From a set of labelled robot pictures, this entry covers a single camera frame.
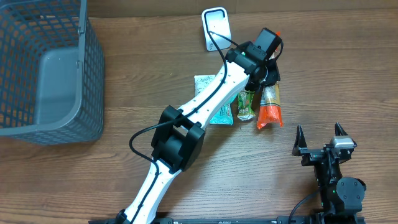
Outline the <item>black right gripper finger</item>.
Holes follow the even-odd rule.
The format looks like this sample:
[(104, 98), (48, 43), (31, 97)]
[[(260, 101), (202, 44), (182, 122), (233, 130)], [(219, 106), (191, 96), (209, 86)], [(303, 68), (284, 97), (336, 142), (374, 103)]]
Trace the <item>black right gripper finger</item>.
[(339, 122), (335, 123), (335, 136), (347, 136), (348, 134), (343, 129)]
[(307, 148), (307, 143), (303, 134), (302, 126), (298, 125), (295, 143), (294, 143), (294, 149), (306, 149), (306, 148)]

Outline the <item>green snack packet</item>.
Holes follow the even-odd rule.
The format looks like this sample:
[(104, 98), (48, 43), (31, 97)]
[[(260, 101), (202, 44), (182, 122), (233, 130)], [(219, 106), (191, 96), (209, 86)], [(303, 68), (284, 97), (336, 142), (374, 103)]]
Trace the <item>green snack packet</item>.
[(240, 91), (238, 93), (238, 115), (241, 121), (249, 121), (255, 117), (255, 112), (252, 109), (252, 101), (254, 98), (253, 91)]

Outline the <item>orange noodle packet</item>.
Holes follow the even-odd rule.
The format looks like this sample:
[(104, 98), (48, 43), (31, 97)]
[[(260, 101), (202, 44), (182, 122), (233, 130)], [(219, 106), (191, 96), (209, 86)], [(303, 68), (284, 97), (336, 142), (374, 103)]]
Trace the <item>orange noodle packet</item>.
[(263, 28), (256, 42), (266, 40), (275, 45), (272, 55), (267, 64), (267, 77), (261, 84), (262, 94), (257, 119), (257, 128), (262, 129), (269, 123), (279, 123), (283, 127), (282, 110), (280, 107), (279, 84), (280, 73), (276, 64), (276, 58), (282, 53), (283, 42), (279, 37), (279, 32), (274, 33), (269, 29)]

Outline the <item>teal wipes packet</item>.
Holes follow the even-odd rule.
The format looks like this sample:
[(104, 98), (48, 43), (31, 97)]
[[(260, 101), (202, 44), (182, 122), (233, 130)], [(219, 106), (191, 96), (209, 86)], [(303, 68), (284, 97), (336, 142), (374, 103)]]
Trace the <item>teal wipes packet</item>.
[(234, 95), (230, 100), (226, 102), (210, 119), (210, 124), (226, 124), (233, 125), (233, 112), (231, 104), (236, 99), (237, 95)]

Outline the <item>white cream tube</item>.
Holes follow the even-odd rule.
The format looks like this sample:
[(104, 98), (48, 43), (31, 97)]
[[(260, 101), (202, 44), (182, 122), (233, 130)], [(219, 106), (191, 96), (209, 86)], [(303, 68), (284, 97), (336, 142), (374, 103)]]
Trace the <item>white cream tube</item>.
[(216, 77), (216, 75), (195, 75), (194, 76), (194, 95), (199, 95)]

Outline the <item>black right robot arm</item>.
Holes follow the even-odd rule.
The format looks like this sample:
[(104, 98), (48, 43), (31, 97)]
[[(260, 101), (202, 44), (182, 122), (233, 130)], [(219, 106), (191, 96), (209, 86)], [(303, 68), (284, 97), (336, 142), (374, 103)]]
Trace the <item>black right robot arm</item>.
[(357, 217), (362, 210), (366, 184), (354, 177), (343, 177), (340, 165), (351, 159), (357, 143), (339, 123), (335, 124), (335, 135), (321, 149), (309, 149), (301, 126), (297, 133), (293, 156), (302, 158), (302, 166), (312, 166), (318, 183), (318, 190), (300, 201), (289, 218), (301, 204), (319, 195), (321, 209), (310, 215), (310, 223), (362, 223)]

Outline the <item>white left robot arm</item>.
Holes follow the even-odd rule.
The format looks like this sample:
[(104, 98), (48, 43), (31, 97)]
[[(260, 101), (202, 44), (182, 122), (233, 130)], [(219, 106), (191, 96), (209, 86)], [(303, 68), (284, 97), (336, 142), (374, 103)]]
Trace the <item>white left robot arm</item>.
[(213, 81), (192, 100), (176, 109), (168, 106), (159, 122), (133, 136), (153, 130), (148, 175), (133, 203), (121, 210), (116, 223), (152, 223), (172, 181), (197, 159), (205, 130), (216, 112), (241, 90), (258, 90), (271, 83), (282, 41), (245, 42), (221, 56), (223, 64)]

